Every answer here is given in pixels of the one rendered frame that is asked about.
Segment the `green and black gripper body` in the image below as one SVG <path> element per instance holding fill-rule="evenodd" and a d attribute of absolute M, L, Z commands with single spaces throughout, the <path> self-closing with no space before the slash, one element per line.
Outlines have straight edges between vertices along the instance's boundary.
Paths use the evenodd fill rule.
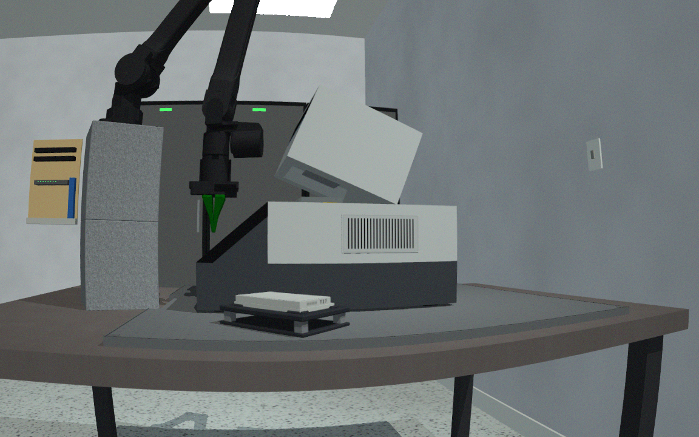
<path fill-rule="evenodd" d="M 189 182 L 191 195 L 237 197 L 239 182 L 228 181 L 228 169 L 229 157 L 219 155 L 217 160 L 212 160 L 211 155 L 202 157 L 201 181 Z"/>

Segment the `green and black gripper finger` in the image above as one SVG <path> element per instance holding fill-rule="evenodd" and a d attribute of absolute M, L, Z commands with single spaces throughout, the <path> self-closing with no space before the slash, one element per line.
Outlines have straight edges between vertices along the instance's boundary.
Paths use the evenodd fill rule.
<path fill-rule="evenodd" d="M 217 219 L 219 215 L 221 214 L 222 207 L 224 206 L 224 202 L 226 201 L 225 195 L 215 195 L 215 202 L 214 202 L 214 232 L 216 232 L 216 227 L 217 227 Z"/>
<path fill-rule="evenodd" d="M 214 203 L 211 195 L 202 195 L 206 211 L 210 217 L 211 231 L 214 232 Z"/>

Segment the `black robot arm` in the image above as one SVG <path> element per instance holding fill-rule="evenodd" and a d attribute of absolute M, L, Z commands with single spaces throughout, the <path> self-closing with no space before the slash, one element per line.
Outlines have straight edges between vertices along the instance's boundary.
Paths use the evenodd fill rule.
<path fill-rule="evenodd" d="M 100 121 L 142 125 L 141 98 L 148 98 L 159 89 L 159 75 L 166 68 L 167 57 L 211 1 L 179 0 L 147 41 L 120 58 L 115 67 L 113 106 Z M 202 157 L 229 157 L 229 142 L 235 158 L 263 157 L 260 123 L 233 121 L 241 70 L 259 5 L 260 0 L 235 0 L 231 7 L 202 105 L 205 125 L 210 128 L 203 135 Z"/>

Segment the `white well pcr plate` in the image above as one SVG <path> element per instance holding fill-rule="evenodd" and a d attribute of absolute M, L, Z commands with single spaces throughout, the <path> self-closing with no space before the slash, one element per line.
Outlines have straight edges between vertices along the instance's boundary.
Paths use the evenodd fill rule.
<path fill-rule="evenodd" d="M 235 295 L 235 303 L 244 307 L 274 311 L 317 311 L 328 309 L 331 297 L 297 295 L 289 293 L 277 293 L 276 291 L 265 291 L 264 293 L 252 293 L 246 295 Z"/>

